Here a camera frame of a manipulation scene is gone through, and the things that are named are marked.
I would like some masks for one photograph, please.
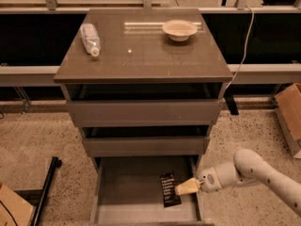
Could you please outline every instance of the speckled floor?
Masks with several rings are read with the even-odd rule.
[[[263,104],[248,103],[240,107],[239,116],[221,112],[203,168],[249,148],[301,183],[301,159],[291,157],[275,111],[268,106],[259,109]],[[18,113],[20,103],[2,103],[0,110],[5,114],[0,120],[0,181],[13,190],[41,188],[52,156],[58,156],[63,166],[55,173],[40,225],[89,225],[97,174],[63,104],[33,105],[26,115]],[[301,219],[265,186],[201,196],[203,217],[217,226],[301,225]]]

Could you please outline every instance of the small bowl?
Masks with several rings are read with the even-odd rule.
[[[198,32],[196,25],[185,20],[171,20],[163,24],[162,29],[174,41],[185,41]]]

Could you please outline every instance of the black countertop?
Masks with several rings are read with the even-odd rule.
[[[162,30],[170,20],[195,23],[198,33],[172,41]],[[90,56],[74,38],[56,76],[57,83],[198,83],[229,82],[232,74],[197,9],[92,9],[101,53]]]

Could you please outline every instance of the gray drawer cabinet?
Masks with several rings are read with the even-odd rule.
[[[161,25],[173,19],[198,33],[170,40]],[[209,225],[199,195],[164,208],[158,181],[196,173],[232,78],[198,10],[95,9],[85,22],[99,31],[100,56],[76,35],[55,81],[99,175],[91,225]]]

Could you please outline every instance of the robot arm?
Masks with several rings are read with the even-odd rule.
[[[254,186],[260,182],[301,217],[301,185],[272,168],[261,156],[249,149],[236,152],[233,162],[203,170],[200,178],[201,180],[192,178],[176,186],[176,193],[183,195],[199,190],[211,193],[229,186]]]

